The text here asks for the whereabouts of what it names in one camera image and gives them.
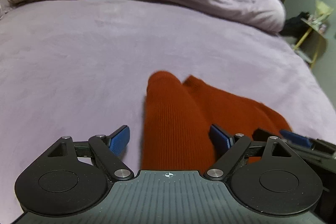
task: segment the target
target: bed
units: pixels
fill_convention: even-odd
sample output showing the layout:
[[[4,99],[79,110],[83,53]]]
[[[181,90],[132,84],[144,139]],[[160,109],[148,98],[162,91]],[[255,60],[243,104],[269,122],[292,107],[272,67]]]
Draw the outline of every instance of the bed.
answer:
[[[0,222],[20,214],[18,175],[55,140],[110,134],[141,157],[148,77],[188,75],[271,107],[301,135],[336,143],[336,114],[276,33],[278,0],[0,0]]]

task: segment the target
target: ribbed gray panel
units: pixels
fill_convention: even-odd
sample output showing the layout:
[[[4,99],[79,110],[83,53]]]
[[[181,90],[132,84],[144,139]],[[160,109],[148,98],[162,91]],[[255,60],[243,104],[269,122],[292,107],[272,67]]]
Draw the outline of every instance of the ribbed gray panel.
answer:
[[[276,218],[254,213],[240,205],[221,182],[196,171],[141,171],[133,180],[117,182],[98,205],[68,217],[27,213],[17,224],[321,224],[311,213]]]

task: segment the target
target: silver screw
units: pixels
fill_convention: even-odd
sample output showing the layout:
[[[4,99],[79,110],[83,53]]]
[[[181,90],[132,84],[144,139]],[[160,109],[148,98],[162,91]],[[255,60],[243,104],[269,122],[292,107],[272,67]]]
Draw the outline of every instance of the silver screw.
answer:
[[[114,172],[114,174],[118,178],[126,178],[131,174],[131,172],[127,169],[119,169],[116,172]]]
[[[213,178],[219,178],[221,177],[224,173],[222,170],[219,169],[210,169],[207,171],[208,176],[213,177]]]

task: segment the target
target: white crosshair marker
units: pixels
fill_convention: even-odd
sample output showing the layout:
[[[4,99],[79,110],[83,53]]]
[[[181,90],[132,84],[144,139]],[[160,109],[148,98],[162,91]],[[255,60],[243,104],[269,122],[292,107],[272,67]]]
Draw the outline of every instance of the white crosshair marker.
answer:
[[[169,173],[167,173],[167,174],[164,174],[164,176],[166,176],[166,177],[168,177],[168,178],[171,178],[172,176],[175,176],[175,175],[169,172]]]

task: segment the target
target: red garment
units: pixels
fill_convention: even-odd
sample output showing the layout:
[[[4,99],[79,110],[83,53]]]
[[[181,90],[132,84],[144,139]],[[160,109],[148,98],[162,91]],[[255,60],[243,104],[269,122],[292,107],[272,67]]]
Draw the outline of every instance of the red garment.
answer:
[[[279,135],[291,130],[274,110],[216,89],[189,76],[184,83],[159,71],[148,80],[142,150],[143,170],[199,170],[216,159],[209,139],[215,123],[228,133],[251,137],[257,128]]]

